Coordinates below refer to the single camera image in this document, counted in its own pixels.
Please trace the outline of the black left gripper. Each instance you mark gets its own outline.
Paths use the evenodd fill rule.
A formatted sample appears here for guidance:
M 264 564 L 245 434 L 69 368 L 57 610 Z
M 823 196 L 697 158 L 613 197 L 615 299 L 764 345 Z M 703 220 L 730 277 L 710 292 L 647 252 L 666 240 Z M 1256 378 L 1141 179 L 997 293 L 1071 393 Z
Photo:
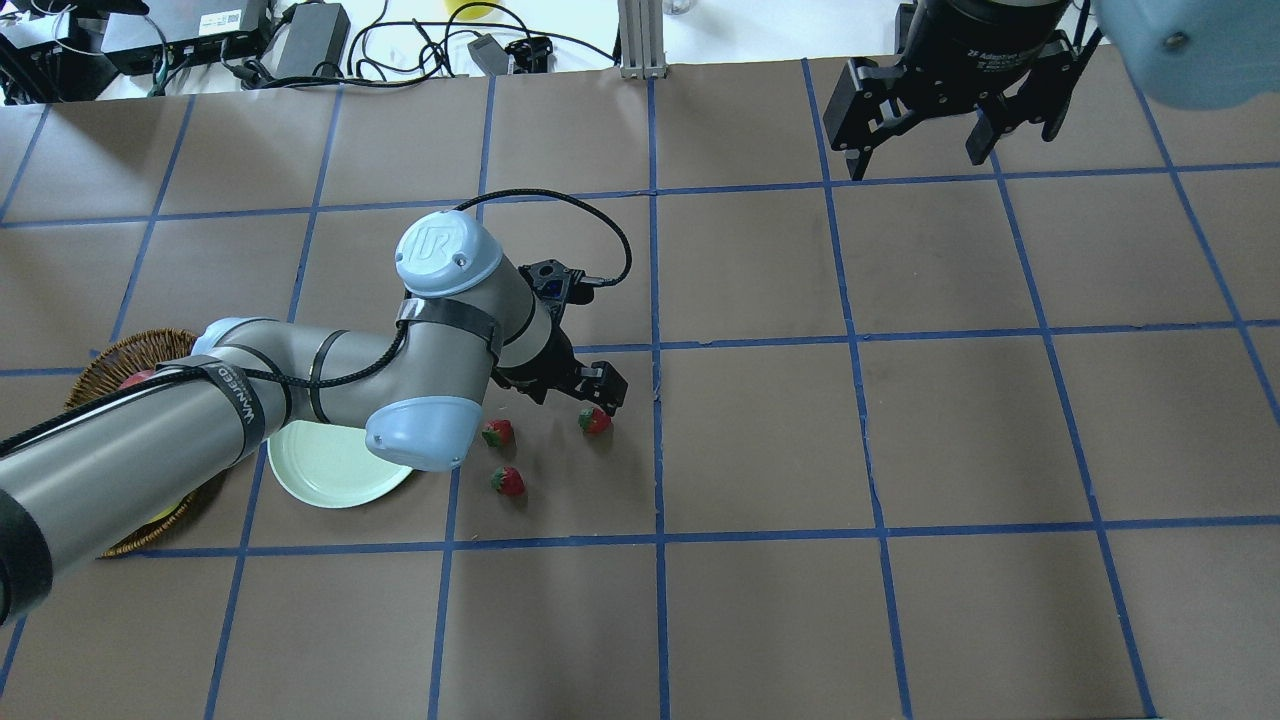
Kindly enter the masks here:
M 580 363 L 561 329 L 566 305 L 594 299 L 594 290 L 582 284 L 585 273 L 550 259 L 520 266 L 518 275 L 522 287 L 531 291 L 532 304 L 524 324 L 502 347 L 492 370 L 494 383 L 531 401 L 544 401 L 556 391 L 616 415 L 625 405 L 628 382 L 612 364 Z

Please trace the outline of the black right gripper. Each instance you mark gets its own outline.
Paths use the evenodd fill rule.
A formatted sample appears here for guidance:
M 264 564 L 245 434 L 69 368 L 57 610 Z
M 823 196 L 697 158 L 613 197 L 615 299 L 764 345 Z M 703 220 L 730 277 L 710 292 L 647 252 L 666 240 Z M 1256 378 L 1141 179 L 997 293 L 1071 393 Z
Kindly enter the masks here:
M 978 119 L 965 142 L 973 165 L 1020 124 L 1042 126 L 1053 141 L 1074 88 L 1101 44 L 1075 45 L 1059 28 L 1065 1 L 905 1 L 896 13 L 899 59 L 844 63 L 822 114 L 827 143 L 849 177 L 865 178 L 874 151 L 913 129 L 916 113 L 966 113 Z M 1002 92 L 1025 79 L 1011 97 Z

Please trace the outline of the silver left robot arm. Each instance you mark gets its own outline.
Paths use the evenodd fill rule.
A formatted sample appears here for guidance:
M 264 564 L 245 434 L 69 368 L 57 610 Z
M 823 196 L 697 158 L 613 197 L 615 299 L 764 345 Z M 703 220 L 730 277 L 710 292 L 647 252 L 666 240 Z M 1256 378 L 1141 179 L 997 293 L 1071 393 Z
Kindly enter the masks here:
M 65 571 L 233 468 L 293 421 L 364 432 L 374 456 L 460 468 L 490 384 L 541 404 L 561 392 L 607 415 L 627 380 L 581 363 L 561 329 L 602 278 L 516 266 L 462 209 L 417 219 L 394 251 L 404 286 L 390 338 L 264 316 L 212 323 L 146 380 L 3 442 L 3 623 Z

